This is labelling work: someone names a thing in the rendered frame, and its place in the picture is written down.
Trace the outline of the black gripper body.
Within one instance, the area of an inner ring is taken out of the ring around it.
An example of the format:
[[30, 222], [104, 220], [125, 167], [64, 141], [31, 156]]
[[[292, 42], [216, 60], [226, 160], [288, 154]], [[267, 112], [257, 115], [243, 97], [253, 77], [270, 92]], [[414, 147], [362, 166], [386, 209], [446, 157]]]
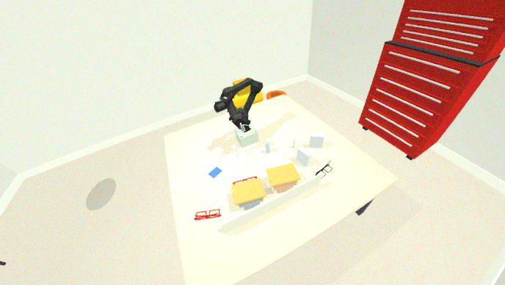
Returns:
[[227, 108], [227, 111], [228, 111], [228, 113], [229, 113], [229, 115], [230, 115], [230, 117], [228, 118], [228, 119], [229, 119], [229, 121], [231, 121], [231, 120], [232, 120], [232, 121], [233, 121], [233, 120], [237, 120], [237, 119], [239, 119], [239, 118], [242, 118], [242, 117], [243, 117], [242, 113], [239, 113], [239, 114], [238, 114], [238, 113], [236, 112], [236, 107], [235, 107], [235, 106], [232, 106], [232, 107], [230, 107], [230, 108]]

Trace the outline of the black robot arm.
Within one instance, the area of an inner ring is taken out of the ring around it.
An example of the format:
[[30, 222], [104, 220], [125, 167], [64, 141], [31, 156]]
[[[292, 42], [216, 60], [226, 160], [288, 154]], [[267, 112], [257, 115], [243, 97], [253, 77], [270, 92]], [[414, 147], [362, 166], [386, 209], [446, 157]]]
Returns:
[[[239, 92], [240, 90], [243, 90], [244, 88], [246, 88], [249, 85], [251, 85], [250, 86], [250, 94], [245, 102], [244, 107], [243, 108], [239, 107], [238, 109], [236, 109], [236, 112], [238, 114], [242, 113], [242, 115], [243, 115], [243, 117], [240, 120], [241, 125], [244, 125], [244, 124], [249, 125], [251, 123], [251, 120], [248, 120], [248, 117], [249, 117], [248, 113], [250, 111], [250, 108], [251, 108], [254, 100], [255, 100], [255, 97], [257, 96], [257, 94], [259, 94], [261, 92], [261, 90], [264, 87], [262, 82], [256, 81], [254, 79], [246, 78], [246, 79], [242, 80], [241, 82], [235, 84], [234, 86], [224, 88], [222, 91], [222, 95], [220, 97], [221, 101], [215, 102], [214, 109], [216, 110], [216, 112], [220, 112], [226, 108], [230, 108], [232, 106], [235, 106], [235, 104], [233, 102], [234, 96], [236, 96], [237, 92]], [[227, 99], [225, 99], [224, 97], [226, 97]]]

